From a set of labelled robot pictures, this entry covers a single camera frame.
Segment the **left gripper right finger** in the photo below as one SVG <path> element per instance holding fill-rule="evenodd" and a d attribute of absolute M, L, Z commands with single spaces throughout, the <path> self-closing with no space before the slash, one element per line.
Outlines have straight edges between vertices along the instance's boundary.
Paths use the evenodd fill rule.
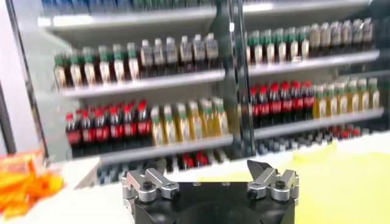
<path fill-rule="evenodd" d="M 268 195 L 275 201 L 299 199 L 299 175 L 286 169 L 280 173 L 268 163 L 247 160 L 249 172 L 253 178 L 247 184 L 247 196 L 259 200 Z"/>

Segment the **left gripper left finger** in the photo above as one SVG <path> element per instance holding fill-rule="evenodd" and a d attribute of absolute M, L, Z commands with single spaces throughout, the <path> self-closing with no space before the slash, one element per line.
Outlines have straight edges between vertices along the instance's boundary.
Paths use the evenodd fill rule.
<path fill-rule="evenodd" d="M 162 199 L 174 201 L 180 197 L 180 185 L 164 176 L 167 168 L 165 158 L 142 162 L 136 169 L 121 173 L 122 200 L 131 203 L 139 199 L 142 203 L 152 203 L 157 194 Z"/>

